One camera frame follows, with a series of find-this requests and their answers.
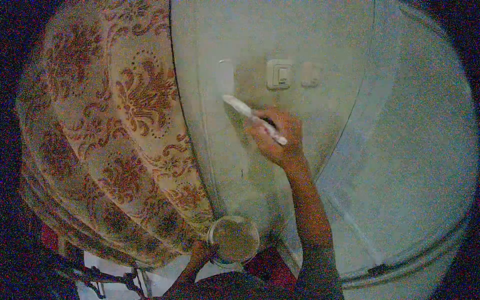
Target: floral curtain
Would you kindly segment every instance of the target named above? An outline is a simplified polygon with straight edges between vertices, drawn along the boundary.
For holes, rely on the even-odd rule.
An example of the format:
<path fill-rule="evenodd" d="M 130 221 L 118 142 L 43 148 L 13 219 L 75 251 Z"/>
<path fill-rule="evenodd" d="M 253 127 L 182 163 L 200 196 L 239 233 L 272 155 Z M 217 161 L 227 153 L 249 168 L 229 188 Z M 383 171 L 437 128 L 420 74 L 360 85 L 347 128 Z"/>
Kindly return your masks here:
<path fill-rule="evenodd" d="M 72 244 L 119 264 L 189 253 L 212 219 L 168 14 L 166 0 L 65 4 L 17 98 L 24 200 Z"/>

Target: person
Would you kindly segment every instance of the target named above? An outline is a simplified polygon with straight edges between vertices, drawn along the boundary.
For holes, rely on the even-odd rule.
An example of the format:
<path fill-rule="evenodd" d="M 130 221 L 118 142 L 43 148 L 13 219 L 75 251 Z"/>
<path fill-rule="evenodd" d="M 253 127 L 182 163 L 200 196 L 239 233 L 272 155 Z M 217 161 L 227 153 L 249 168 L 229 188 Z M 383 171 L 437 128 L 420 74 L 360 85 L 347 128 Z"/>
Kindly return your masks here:
<path fill-rule="evenodd" d="M 197 273 L 214 250 L 196 242 L 185 270 L 172 287 L 155 299 L 344 299 L 336 269 L 332 231 L 320 196 L 313 184 L 302 147 L 302 124 L 288 112 L 266 108 L 254 112 L 270 119 L 288 143 L 277 144 L 257 123 L 246 124 L 259 151 L 285 172 L 292 190 L 303 263 L 293 292 L 269 285 L 242 272 L 228 272 L 195 283 Z"/>

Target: wall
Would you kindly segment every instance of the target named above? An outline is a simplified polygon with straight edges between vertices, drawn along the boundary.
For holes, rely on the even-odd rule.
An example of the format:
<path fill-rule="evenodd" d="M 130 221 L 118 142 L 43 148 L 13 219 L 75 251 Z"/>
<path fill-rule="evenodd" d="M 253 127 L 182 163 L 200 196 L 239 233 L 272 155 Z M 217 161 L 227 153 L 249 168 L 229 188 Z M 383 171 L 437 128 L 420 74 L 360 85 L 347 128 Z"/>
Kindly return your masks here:
<path fill-rule="evenodd" d="M 305 152 L 317 173 L 351 112 L 364 74 L 372 22 L 369 1 L 172 3 L 180 97 L 218 215 L 250 216 L 264 237 L 271 228 L 274 234 L 281 233 L 293 220 L 285 175 L 255 151 L 242 129 L 242 119 L 219 97 L 218 61 L 233 60 L 239 99 L 254 108 L 267 104 L 288 109 L 304 122 Z M 290 89 L 266 88 L 269 59 L 294 61 Z M 321 66 L 316 88 L 300 85 L 300 66 L 305 61 Z M 342 272 L 372 265 L 347 223 L 338 222 L 336 231 L 341 256 L 361 253 L 349 256 L 340 266 Z M 298 240 L 295 231 L 287 234 Z"/>
<path fill-rule="evenodd" d="M 297 265 L 301 248 L 288 183 L 255 152 L 240 118 L 221 102 L 216 63 L 235 62 L 239 99 L 254 108 L 287 108 L 304 121 L 306 154 L 315 172 L 323 170 L 317 186 L 337 267 L 343 275 L 363 272 L 431 244 L 473 199 L 477 139 L 463 70 L 431 24 L 401 15 L 397 5 L 377 1 L 372 33 L 369 1 L 173 3 L 180 96 L 217 213 L 251 215 L 263 230 L 282 228 Z M 268 91 L 266 61 L 282 58 L 295 61 L 295 84 Z M 319 87 L 299 86 L 303 61 L 324 66 Z M 423 285 L 417 275 L 366 289 L 364 296 L 346 295 L 389 299 L 405 283 L 418 282 L 421 289 L 398 297 L 423 298 L 454 253 L 425 270 L 438 276 Z"/>

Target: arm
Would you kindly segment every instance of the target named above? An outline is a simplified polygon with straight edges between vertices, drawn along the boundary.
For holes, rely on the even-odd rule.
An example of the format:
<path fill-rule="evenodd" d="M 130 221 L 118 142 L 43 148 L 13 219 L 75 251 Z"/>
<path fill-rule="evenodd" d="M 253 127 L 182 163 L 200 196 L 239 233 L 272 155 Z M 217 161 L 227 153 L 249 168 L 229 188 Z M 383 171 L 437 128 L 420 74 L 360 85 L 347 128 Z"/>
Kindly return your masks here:
<path fill-rule="evenodd" d="M 173 285 L 165 292 L 164 296 L 169 296 L 177 290 L 184 290 L 195 283 L 198 272 L 210 260 L 214 249 L 207 245 L 206 242 L 196 241 L 193 245 L 192 256 L 188 262 L 185 270 L 175 280 Z"/>
<path fill-rule="evenodd" d="M 284 167 L 292 189 L 297 232 L 302 245 L 333 248 L 332 230 L 305 157 Z"/>
<path fill-rule="evenodd" d="M 295 299 L 343 299 L 335 263 L 330 224 L 312 181 L 302 149 L 301 122 L 274 108 L 256 112 L 273 121 L 288 143 L 277 144 L 261 124 L 247 129 L 259 151 L 285 171 L 292 189 L 303 263 L 295 285 Z"/>
<path fill-rule="evenodd" d="M 254 123 L 246 129 L 256 141 L 259 151 L 283 168 L 287 175 L 302 245 L 332 247 L 330 224 L 303 154 L 301 122 L 275 108 L 256 111 L 255 114 L 270 119 L 288 140 L 285 146 L 277 144 L 260 123 Z"/>

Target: switch plate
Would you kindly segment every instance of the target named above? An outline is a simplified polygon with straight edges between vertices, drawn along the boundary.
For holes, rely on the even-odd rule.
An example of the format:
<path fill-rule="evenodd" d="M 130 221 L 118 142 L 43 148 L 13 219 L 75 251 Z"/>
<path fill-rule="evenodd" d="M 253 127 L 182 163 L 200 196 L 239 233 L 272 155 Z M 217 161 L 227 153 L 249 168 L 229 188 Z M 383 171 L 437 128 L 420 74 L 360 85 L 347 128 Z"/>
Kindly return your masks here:
<path fill-rule="evenodd" d="M 292 84 L 292 60 L 269 60 L 266 78 L 269 89 L 286 89 Z"/>

